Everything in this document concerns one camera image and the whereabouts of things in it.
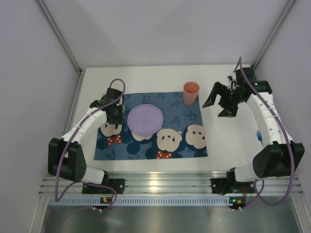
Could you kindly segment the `purple plastic plate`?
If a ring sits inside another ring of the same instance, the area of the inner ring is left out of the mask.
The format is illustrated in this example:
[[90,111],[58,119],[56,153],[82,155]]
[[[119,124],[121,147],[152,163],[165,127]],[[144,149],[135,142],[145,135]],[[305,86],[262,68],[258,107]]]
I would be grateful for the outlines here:
[[141,104],[134,107],[128,114],[128,128],[140,136],[155,134],[163,125],[162,111],[151,104]]

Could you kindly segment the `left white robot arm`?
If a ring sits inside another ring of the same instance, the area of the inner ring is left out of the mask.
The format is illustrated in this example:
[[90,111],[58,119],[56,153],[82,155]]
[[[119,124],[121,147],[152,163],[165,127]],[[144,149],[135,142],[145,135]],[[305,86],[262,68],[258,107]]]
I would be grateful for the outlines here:
[[109,87],[100,100],[93,101],[82,119],[48,148],[48,173],[75,183],[102,184],[105,171],[88,166],[83,147],[104,123],[121,125],[124,92]]

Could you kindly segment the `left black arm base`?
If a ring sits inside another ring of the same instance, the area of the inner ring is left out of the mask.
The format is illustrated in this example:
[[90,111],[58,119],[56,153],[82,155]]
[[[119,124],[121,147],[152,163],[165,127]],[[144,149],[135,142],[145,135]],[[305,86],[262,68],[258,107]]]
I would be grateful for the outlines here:
[[125,188],[125,179],[109,179],[105,184],[83,184],[83,194],[123,194]]

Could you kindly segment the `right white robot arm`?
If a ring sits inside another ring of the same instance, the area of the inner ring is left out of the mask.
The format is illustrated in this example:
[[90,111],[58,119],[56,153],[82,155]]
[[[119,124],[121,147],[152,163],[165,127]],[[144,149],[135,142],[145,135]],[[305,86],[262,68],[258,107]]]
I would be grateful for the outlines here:
[[251,67],[238,69],[229,76],[231,84],[215,82],[203,107],[212,106],[220,96],[222,111],[219,117],[235,117],[238,105],[246,103],[251,110],[262,137],[262,150],[252,162],[230,169],[227,177],[234,183],[247,183],[267,177],[290,176],[298,167],[305,148],[295,143],[275,108],[272,89],[267,81],[258,81]]

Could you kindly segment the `blue metallic fork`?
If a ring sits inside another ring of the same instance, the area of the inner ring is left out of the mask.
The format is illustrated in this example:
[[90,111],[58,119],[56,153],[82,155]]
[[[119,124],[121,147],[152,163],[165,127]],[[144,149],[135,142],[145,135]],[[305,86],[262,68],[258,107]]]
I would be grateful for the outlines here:
[[261,144],[263,144],[263,139],[262,139],[262,135],[261,135],[260,130],[257,130],[256,136],[257,136],[258,141],[259,141]]

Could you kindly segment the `orange plastic cup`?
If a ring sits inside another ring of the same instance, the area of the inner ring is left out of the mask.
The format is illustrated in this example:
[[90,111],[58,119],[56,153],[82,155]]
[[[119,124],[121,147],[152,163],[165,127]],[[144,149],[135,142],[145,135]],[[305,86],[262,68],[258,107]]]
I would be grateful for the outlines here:
[[194,104],[198,92],[200,90],[199,85],[196,82],[187,82],[183,86],[183,99],[186,105]]

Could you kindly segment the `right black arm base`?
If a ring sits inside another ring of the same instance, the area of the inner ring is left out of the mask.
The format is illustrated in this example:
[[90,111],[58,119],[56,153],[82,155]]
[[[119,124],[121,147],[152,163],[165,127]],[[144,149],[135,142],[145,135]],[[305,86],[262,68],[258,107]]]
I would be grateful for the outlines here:
[[236,182],[230,181],[227,178],[212,178],[211,188],[213,194],[226,195],[226,194],[254,194],[253,182]]

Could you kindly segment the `blue cartoon placemat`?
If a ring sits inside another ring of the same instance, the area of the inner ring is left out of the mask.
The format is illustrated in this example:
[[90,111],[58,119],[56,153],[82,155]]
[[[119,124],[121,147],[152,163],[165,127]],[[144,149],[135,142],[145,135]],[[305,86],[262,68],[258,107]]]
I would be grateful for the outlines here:
[[[186,105],[183,92],[126,94],[123,123],[104,123],[97,133],[94,159],[160,160],[207,156],[199,100]],[[149,135],[138,135],[128,125],[130,111],[148,104]]]

